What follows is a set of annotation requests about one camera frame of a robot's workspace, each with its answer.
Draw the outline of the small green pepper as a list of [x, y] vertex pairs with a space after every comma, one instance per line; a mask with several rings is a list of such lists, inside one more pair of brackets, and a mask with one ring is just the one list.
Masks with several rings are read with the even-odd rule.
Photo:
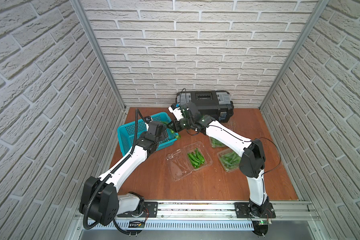
[[181, 136], [178, 133], [176, 133], [174, 130], [167, 129], [167, 132], [168, 132], [168, 137], [170, 140], [173, 140], [173, 139], [178, 140], [181, 138]]

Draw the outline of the teal plastic perforated basket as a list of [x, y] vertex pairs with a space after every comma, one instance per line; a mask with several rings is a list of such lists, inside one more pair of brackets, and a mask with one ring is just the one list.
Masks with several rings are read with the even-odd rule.
[[[171, 122], [171, 118], [169, 115], [165, 112], [160, 112], [154, 115], [151, 115], [152, 120], [162, 123], [169, 123]], [[138, 133], [137, 137], [139, 138], [141, 133], [147, 130], [146, 123], [139, 119], [138, 120]], [[133, 145], [134, 142], [134, 136], [135, 136], [135, 121], [130, 122], [128, 124], [122, 125], [117, 129], [118, 132], [118, 140], [120, 144], [120, 150], [123, 156], [125, 156], [130, 148]], [[176, 139], [170, 140], [169, 137], [167, 137], [164, 141], [160, 142], [157, 151], [160, 151], [164, 148], [167, 148], [174, 144]]]

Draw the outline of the clear clamshell container with peppers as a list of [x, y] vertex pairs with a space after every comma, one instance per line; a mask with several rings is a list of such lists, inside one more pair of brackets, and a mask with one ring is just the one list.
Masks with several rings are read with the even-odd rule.
[[213, 161], [202, 142], [192, 143], [166, 156], [168, 169], [174, 182], [177, 182], [193, 172], [212, 165]]

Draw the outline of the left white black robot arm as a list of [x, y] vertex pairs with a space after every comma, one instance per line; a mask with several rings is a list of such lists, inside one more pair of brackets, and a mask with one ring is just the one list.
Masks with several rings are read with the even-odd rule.
[[120, 214], [139, 217], [145, 211], [144, 197], [136, 193], [119, 196], [118, 192], [130, 174], [157, 150], [159, 142], [168, 137], [167, 125], [151, 121], [147, 126], [147, 131], [135, 136], [133, 146], [120, 161], [99, 177], [85, 181], [79, 207], [84, 229], [106, 226]]

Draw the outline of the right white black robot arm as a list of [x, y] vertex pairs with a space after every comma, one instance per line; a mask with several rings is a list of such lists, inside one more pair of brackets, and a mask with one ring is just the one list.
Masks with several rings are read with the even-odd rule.
[[176, 133], [183, 130], [202, 133], [220, 141], [241, 158], [239, 169], [247, 177], [250, 190], [249, 211], [255, 218], [261, 217], [269, 204], [264, 181], [266, 158], [261, 140], [245, 138], [215, 118], [202, 115], [194, 103], [172, 104], [169, 111], [176, 118], [168, 124], [171, 130]]

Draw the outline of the black grey toolbox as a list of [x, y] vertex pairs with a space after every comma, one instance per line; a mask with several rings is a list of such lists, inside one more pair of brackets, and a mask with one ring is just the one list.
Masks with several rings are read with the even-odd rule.
[[220, 123], [227, 123], [234, 115], [234, 103], [227, 91], [190, 91], [177, 93], [176, 103], [194, 103], [202, 115], [210, 115]]

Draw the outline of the far clear pepper container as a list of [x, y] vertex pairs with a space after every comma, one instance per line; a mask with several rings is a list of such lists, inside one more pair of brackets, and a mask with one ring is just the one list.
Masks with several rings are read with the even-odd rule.
[[210, 137], [210, 144], [212, 148], [225, 148], [226, 145], [220, 142], [219, 140]]

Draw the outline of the clear pepper container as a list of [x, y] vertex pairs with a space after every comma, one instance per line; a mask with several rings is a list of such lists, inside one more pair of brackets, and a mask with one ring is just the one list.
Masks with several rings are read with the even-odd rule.
[[218, 153], [218, 159], [224, 170], [229, 173], [239, 168], [242, 157], [231, 149], [225, 149]]
[[210, 137], [210, 144], [212, 148], [225, 148], [226, 145], [220, 142], [219, 140]]

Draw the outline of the middle clear pepper container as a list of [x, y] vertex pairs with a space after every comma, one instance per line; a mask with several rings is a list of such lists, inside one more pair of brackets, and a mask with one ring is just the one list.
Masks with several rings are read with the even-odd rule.
[[239, 168], [242, 157], [231, 149], [225, 149], [218, 153], [218, 159], [224, 170], [229, 173]]

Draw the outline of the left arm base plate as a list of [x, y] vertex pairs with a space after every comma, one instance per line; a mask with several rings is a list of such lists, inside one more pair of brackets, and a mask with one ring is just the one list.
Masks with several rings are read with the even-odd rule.
[[125, 212], [117, 215], [118, 218], [156, 218], [158, 212], [158, 202], [148, 201], [144, 204], [139, 204], [138, 208], [133, 212]]

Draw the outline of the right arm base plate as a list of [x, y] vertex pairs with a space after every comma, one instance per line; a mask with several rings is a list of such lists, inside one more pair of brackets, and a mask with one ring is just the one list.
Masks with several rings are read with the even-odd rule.
[[276, 218], [276, 211], [269, 202], [265, 202], [260, 207], [250, 202], [235, 202], [234, 207], [238, 219]]

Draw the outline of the aluminium front rail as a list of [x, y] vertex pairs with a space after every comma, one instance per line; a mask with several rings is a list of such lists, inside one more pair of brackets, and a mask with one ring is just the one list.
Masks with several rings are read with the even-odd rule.
[[319, 221], [311, 202], [271, 201], [260, 217], [244, 201], [146, 200], [149, 221]]

